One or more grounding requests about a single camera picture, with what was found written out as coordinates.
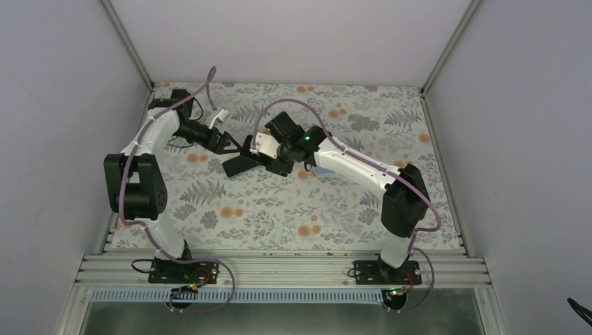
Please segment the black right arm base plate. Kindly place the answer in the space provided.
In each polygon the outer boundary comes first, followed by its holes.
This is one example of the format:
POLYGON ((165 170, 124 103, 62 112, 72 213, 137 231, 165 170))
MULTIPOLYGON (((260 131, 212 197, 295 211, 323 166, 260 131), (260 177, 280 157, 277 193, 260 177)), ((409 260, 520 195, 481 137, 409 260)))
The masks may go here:
POLYGON ((407 260, 393 268, 382 260, 357 260, 347 275, 357 285, 420 285, 422 284, 419 262, 407 260))

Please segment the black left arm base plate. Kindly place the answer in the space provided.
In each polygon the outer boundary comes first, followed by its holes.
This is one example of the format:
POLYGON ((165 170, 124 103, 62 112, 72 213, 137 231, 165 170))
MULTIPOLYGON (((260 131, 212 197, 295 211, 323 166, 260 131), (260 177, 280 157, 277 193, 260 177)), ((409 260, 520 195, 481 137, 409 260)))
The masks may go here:
POLYGON ((215 262, 193 262, 182 265, 170 260, 153 259, 149 283, 202 285, 215 284, 219 265, 215 262))

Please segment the phone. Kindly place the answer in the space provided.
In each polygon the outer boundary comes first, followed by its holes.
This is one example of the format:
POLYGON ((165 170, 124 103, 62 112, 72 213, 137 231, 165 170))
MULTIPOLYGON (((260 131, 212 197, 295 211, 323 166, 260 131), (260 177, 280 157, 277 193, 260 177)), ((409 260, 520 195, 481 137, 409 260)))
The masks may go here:
POLYGON ((336 172, 323 167, 315 166, 313 171, 317 177, 320 178, 332 178, 336 176, 336 172))

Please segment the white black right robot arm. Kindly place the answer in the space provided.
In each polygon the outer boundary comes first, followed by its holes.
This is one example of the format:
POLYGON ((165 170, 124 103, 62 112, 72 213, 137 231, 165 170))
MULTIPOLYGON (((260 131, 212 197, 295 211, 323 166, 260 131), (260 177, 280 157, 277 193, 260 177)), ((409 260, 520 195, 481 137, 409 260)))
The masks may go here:
POLYGON ((304 130, 286 112, 275 116, 265 129, 253 136, 253 153, 280 163, 304 162, 331 170, 381 198, 380 219, 387 234, 378 275, 387 284, 403 278, 415 229, 431 202, 419 169, 376 161, 345 145, 322 126, 304 130))

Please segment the black smartphone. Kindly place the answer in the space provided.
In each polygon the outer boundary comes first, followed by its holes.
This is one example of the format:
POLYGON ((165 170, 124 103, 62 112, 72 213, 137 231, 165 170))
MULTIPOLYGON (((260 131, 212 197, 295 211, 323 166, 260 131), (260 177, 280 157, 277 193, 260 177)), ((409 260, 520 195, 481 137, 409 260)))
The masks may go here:
POLYGON ((236 177, 258 166, 266 166, 269 158, 259 155, 237 156, 222 163, 224 172, 228 178, 236 177))

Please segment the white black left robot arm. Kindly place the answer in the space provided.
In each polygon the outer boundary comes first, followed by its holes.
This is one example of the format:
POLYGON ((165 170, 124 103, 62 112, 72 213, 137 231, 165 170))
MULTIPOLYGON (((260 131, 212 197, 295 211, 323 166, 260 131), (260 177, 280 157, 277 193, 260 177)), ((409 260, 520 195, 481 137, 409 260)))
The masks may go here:
POLYGON ((193 276, 195 265, 186 240, 161 219, 168 203, 168 190, 158 160, 173 137, 214 154, 241 150, 240 143, 216 127, 229 112, 214 110, 201 122, 191 116, 195 102, 195 94, 183 89, 173 90, 169 98, 155 98, 148 104, 146 119, 131 142, 103 161, 111 209, 122 225, 144 231, 156 249, 155 257, 169 261, 166 272, 178 283, 193 276))

